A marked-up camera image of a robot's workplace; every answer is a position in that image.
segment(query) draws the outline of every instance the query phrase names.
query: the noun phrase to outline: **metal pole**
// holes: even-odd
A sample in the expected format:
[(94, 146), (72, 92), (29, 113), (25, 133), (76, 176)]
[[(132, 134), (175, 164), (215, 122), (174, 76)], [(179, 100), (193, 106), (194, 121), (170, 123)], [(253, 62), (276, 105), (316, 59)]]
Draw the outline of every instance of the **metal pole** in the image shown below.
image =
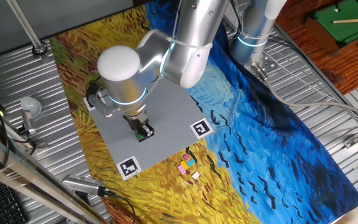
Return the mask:
[[(5, 155), (6, 147), (0, 143), (0, 164)], [(101, 215), (18, 147), (15, 153), (9, 153), (6, 168), (0, 170), (0, 182), (75, 222), (107, 224)]]
[(25, 14), (23, 13), (20, 5), (17, 3), (16, 0), (6, 0), (9, 6), (11, 7), (12, 11), (16, 15), (17, 19), (19, 20), (20, 24), (22, 24), (23, 29), (29, 36), (32, 44), (35, 46), (37, 53), (42, 53), (45, 51), (45, 46), (41, 43), (38, 39), (37, 34), (35, 34), (33, 28), (29, 20), (26, 18)]

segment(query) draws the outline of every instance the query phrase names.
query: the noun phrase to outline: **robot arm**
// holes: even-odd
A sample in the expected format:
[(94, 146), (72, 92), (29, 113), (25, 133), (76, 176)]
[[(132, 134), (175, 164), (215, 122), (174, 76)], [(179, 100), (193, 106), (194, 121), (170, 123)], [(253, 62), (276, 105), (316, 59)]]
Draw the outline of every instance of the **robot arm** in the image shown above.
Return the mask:
[[(264, 3), (256, 4), (256, 14), (262, 13), (262, 8), (266, 10), (268, 1), (285, 0), (258, 1)], [(204, 73), (212, 41), (228, 4), (229, 0), (183, 1), (175, 40), (160, 30), (152, 30), (135, 50), (125, 46), (105, 50), (99, 57), (98, 70), (115, 105), (107, 106), (95, 95), (88, 97), (88, 101), (106, 117), (111, 117), (118, 108), (139, 135), (143, 138), (153, 135), (145, 113), (147, 85), (163, 76), (183, 88), (193, 87)], [(260, 21), (267, 23), (264, 25), (267, 33), (274, 20)]]

